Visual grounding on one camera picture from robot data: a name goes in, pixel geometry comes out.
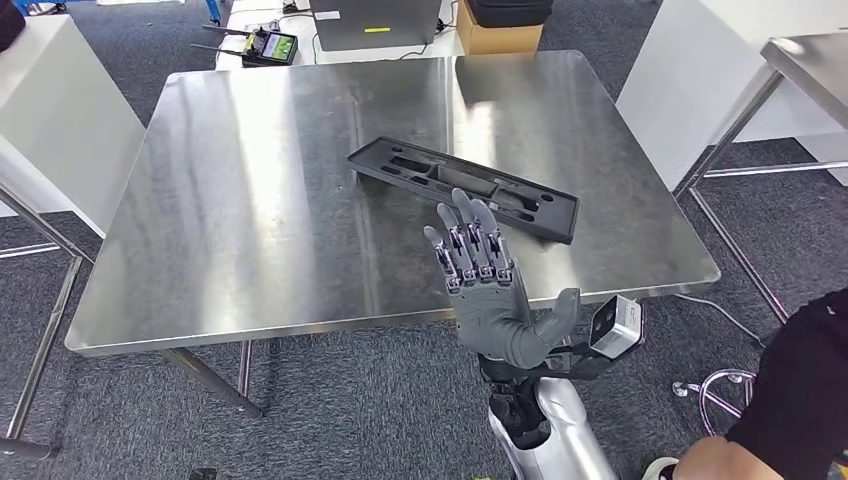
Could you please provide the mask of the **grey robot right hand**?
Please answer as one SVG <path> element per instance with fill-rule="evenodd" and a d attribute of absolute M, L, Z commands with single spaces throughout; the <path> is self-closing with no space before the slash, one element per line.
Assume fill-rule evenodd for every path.
<path fill-rule="evenodd" d="M 522 370 L 544 363 L 577 324 L 580 290 L 560 291 L 554 307 L 536 318 L 519 267 L 493 212 L 454 188 L 454 203 L 437 205 L 446 229 L 424 227 L 440 265 L 457 334 L 470 351 Z"/>

